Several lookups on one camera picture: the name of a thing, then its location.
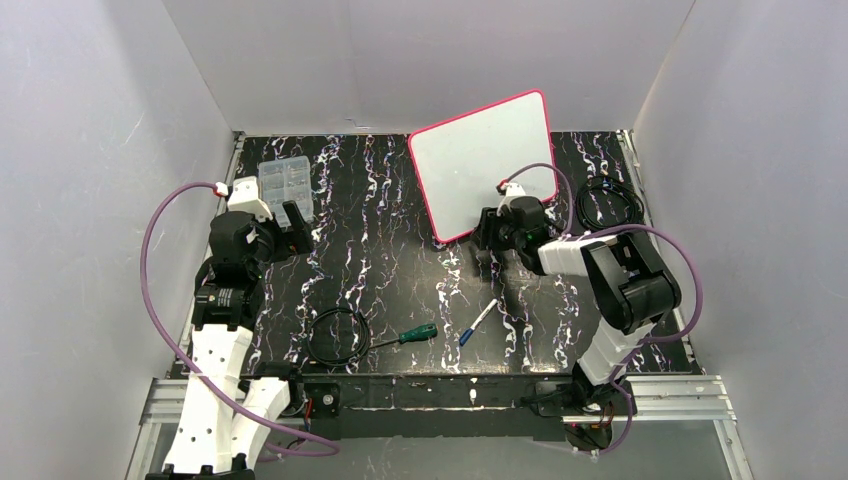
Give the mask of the white marker pen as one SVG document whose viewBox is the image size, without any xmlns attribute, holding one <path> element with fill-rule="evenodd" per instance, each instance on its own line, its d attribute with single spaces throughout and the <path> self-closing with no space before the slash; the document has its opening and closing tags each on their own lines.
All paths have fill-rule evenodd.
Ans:
<svg viewBox="0 0 848 480">
<path fill-rule="evenodd" d="M 480 312 L 480 314 L 475 318 L 472 324 L 468 328 L 472 328 L 475 331 L 480 326 L 480 324 L 486 319 L 486 317 L 491 313 L 492 310 L 498 305 L 497 299 L 492 299 Z"/>
</svg>

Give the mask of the pink framed whiteboard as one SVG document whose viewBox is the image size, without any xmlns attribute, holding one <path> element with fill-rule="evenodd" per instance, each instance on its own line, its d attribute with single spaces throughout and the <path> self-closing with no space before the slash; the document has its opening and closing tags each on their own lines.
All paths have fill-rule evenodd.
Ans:
<svg viewBox="0 0 848 480">
<path fill-rule="evenodd" d="M 526 194 L 546 202 L 564 189 L 544 94 L 530 90 L 412 133 L 407 140 L 433 236 L 441 244 L 469 235 L 481 210 L 501 201 L 497 187 L 519 169 Z"/>
</svg>

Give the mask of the blue marker cap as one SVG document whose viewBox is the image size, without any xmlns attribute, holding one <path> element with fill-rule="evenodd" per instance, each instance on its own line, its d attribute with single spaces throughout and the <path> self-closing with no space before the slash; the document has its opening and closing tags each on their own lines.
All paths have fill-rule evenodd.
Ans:
<svg viewBox="0 0 848 480">
<path fill-rule="evenodd" d="M 466 329 L 459 338 L 459 346 L 463 347 L 468 342 L 468 340 L 472 337 L 472 335 L 474 333 L 475 333 L 474 329 L 472 329 L 472 328 Z"/>
</svg>

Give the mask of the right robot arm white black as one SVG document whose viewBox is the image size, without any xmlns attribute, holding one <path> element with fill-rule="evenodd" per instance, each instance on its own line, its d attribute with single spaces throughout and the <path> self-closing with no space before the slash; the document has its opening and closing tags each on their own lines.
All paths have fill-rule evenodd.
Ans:
<svg viewBox="0 0 848 480">
<path fill-rule="evenodd" d="M 590 283 L 599 325 L 566 382 L 540 386 L 524 398 L 536 409 L 605 406 L 623 394 L 630 356 L 681 302 L 677 280 L 641 225 L 556 239 L 541 201 L 517 196 L 483 208 L 472 237 L 483 250 L 515 252 L 536 275 L 578 275 Z"/>
</svg>

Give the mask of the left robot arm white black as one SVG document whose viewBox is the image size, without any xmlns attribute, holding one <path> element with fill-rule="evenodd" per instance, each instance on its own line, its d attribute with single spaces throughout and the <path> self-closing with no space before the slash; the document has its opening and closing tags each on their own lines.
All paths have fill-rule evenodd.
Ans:
<svg viewBox="0 0 848 480">
<path fill-rule="evenodd" d="M 210 223 L 210 255 L 195 276 L 192 365 L 176 435 L 154 479 L 252 479 L 268 422 L 291 402 L 291 367 L 243 378 L 241 369 L 264 303 L 265 266 L 313 249 L 293 201 L 289 226 L 244 211 Z"/>
</svg>

